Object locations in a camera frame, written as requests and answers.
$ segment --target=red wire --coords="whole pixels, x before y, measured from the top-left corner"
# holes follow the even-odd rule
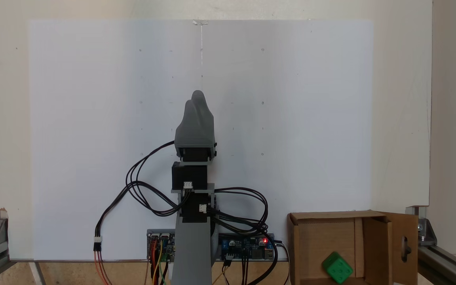
[[[154,265],[154,267],[156,266],[156,258],[154,256],[154,251],[156,250],[156,244],[158,243],[157,240],[155,240],[154,242],[152,242],[152,251],[150,251],[150,254],[151,254],[151,259],[152,259],[152,264]],[[154,277],[156,277],[154,275],[154,272],[151,276],[151,279],[152,279],[152,285],[156,285],[156,282],[154,281]]]
[[[108,278],[108,275],[107,275],[107,273],[106,273],[106,271],[105,271],[105,265],[103,265],[103,258],[101,257],[101,251],[98,251],[98,259],[99,259],[99,261],[100,261],[100,267],[101,267],[101,269],[102,269],[101,272],[102,272],[102,274],[104,274],[103,277],[106,277],[105,281],[106,281],[108,284],[112,285],[112,282],[111,282],[110,279]]]
[[[101,281],[102,281],[105,285],[108,285],[108,284],[105,282],[104,278],[102,277],[100,271],[98,270],[98,264],[96,263],[96,251],[94,251],[94,266],[96,267],[96,272],[98,272],[98,276],[100,276]]]

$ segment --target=white board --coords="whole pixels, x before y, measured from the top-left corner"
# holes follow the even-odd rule
[[[210,180],[261,191],[278,238],[290,211],[371,208],[372,47],[368,21],[31,22],[34,259],[91,259],[125,173],[173,139],[195,89],[219,143]],[[175,198],[176,159],[159,152],[142,179]],[[248,199],[219,202],[260,215]],[[103,256],[143,259],[146,230],[174,222],[128,196],[103,222]]]

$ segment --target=hole in cardboard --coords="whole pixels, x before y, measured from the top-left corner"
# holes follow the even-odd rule
[[[411,253],[411,247],[407,245],[407,238],[402,236],[402,245],[400,248],[401,256],[400,259],[402,262],[407,262],[407,255]]]

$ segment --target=yellow wire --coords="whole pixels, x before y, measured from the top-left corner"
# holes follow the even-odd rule
[[[160,257],[158,258],[158,262],[161,263],[161,254],[163,254],[163,241],[160,242]],[[152,275],[152,285],[154,285],[154,278],[156,277],[156,272],[158,272],[158,265],[154,267],[154,274]]]
[[[219,276],[217,276],[217,278],[214,280],[214,282],[212,283],[212,285],[214,285],[214,283],[216,283],[216,281],[224,274],[224,272],[226,272],[226,270],[228,270],[228,267],[226,267],[226,268],[219,274]]]

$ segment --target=cardboard flap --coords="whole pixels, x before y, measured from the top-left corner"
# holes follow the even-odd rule
[[[371,285],[391,285],[391,222],[363,219],[365,281]]]
[[[290,213],[293,224],[306,224],[314,219],[338,219],[338,218],[365,218],[381,217],[384,214],[372,210],[347,211],[347,212],[315,212],[315,213]]]
[[[392,223],[393,281],[404,285],[416,285],[418,283],[418,216],[384,214]]]

